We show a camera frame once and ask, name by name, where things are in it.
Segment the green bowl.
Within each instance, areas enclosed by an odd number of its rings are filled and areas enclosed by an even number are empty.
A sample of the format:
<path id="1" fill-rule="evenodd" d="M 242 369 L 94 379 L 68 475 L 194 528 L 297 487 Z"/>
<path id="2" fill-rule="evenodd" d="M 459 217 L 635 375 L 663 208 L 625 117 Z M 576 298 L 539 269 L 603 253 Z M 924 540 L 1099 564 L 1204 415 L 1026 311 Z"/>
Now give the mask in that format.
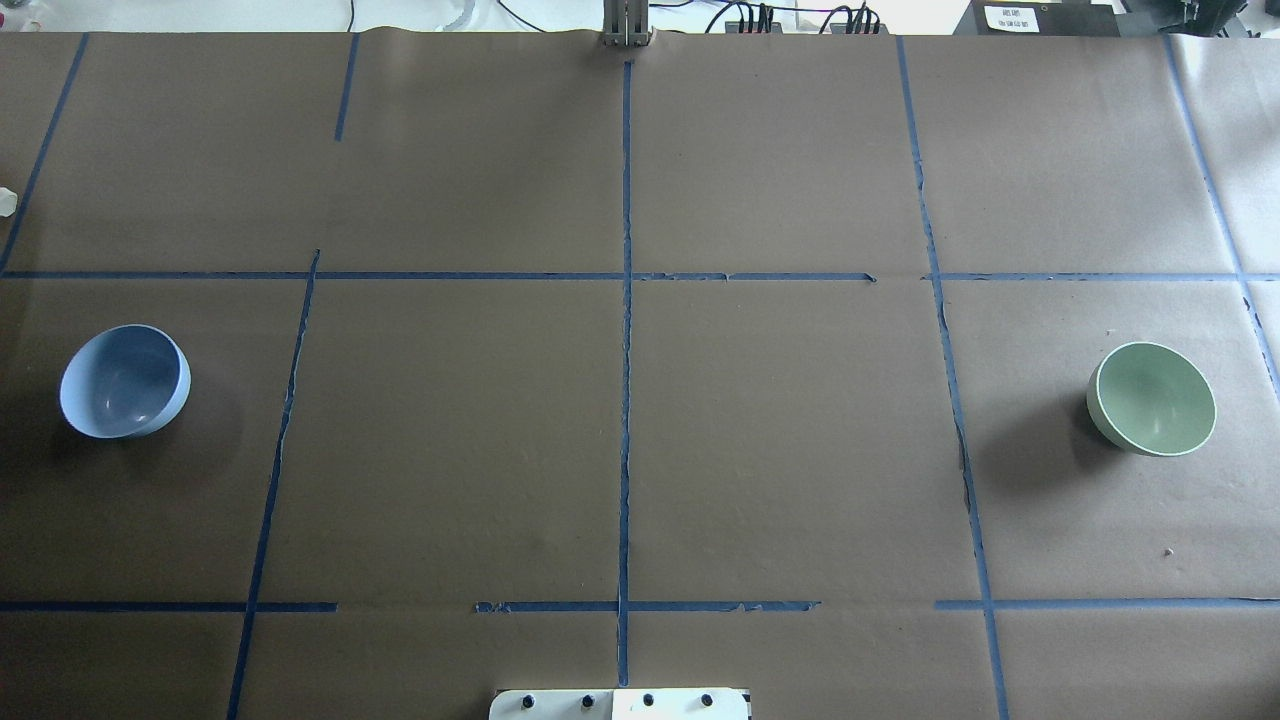
<path id="1" fill-rule="evenodd" d="M 1147 457 L 1180 457 L 1203 447 L 1219 419 L 1199 368 L 1165 345 L 1129 342 L 1111 350 L 1085 383 L 1085 407 L 1102 437 Z"/>

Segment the blue bowl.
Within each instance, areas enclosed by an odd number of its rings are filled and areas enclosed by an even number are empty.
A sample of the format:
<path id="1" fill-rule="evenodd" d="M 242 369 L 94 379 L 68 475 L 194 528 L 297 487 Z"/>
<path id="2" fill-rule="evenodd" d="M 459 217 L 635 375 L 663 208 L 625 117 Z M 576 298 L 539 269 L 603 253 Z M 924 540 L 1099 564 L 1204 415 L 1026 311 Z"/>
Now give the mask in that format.
<path id="1" fill-rule="evenodd" d="M 59 386 L 65 421 L 93 439 L 151 436 L 184 407 L 192 386 L 189 361 L 164 331 L 118 325 L 81 346 Z"/>

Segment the black power strip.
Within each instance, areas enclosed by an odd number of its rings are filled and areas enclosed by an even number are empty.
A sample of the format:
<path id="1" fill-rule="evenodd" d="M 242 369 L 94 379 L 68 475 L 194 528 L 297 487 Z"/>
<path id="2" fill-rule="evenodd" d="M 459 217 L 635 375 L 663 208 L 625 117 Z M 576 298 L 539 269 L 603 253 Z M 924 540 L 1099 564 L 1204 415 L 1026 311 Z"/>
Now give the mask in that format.
<path id="1" fill-rule="evenodd" d="M 713 31 L 726 35 L 890 35 L 881 14 L 867 3 L 841 4 L 831 9 L 782 6 L 763 1 L 723 1 L 722 5 L 704 29 L 707 35 Z"/>

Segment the black box with label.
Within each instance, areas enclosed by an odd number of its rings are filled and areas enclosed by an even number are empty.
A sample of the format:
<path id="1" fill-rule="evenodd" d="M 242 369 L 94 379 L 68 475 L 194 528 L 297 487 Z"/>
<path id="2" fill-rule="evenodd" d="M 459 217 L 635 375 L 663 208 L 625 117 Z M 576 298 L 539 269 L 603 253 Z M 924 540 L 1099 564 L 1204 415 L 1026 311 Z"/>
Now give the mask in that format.
<path id="1" fill-rule="evenodd" d="M 969 1 L 952 36 L 1027 35 L 1120 37 L 1110 4 L 1088 1 Z"/>

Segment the aluminium frame post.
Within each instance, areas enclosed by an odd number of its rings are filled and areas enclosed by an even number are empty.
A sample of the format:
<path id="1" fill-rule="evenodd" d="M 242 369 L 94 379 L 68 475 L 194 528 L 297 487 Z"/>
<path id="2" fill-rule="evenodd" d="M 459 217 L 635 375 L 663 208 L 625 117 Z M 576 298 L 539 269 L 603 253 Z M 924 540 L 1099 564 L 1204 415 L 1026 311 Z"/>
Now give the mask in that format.
<path id="1" fill-rule="evenodd" d="M 607 47 L 645 47 L 652 42 L 649 0 L 604 0 L 602 44 Z"/>

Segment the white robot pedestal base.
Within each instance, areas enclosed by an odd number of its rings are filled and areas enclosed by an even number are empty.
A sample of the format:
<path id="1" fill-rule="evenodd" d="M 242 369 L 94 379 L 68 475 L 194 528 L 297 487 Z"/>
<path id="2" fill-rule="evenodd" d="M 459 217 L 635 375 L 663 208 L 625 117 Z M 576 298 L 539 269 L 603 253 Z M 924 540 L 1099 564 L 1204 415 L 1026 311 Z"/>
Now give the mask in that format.
<path id="1" fill-rule="evenodd" d="M 751 719 L 746 689 L 728 687 L 508 689 L 489 719 Z"/>

